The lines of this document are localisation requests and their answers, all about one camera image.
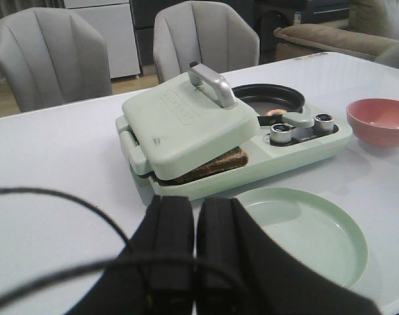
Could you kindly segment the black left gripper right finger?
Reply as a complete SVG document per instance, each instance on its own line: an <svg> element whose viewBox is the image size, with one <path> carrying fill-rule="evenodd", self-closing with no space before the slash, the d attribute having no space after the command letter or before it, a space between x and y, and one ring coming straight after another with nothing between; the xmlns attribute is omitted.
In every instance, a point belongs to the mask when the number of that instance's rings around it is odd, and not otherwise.
<svg viewBox="0 0 399 315"><path fill-rule="evenodd" d="M207 198L197 256L241 280L253 307L220 276L198 269L198 314L379 314L370 299L340 287L284 251L237 199Z"/></svg>

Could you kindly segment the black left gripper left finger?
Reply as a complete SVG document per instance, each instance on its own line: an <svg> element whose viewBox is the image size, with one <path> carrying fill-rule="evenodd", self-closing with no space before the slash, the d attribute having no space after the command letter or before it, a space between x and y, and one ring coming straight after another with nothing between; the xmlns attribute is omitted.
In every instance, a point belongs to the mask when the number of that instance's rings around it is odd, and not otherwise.
<svg viewBox="0 0 399 315"><path fill-rule="evenodd" d="M191 257L194 218L188 198L154 196L130 244L116 262L145 255ZM190 264L109 266L68 314L190 314L192 277Z"/></svg>

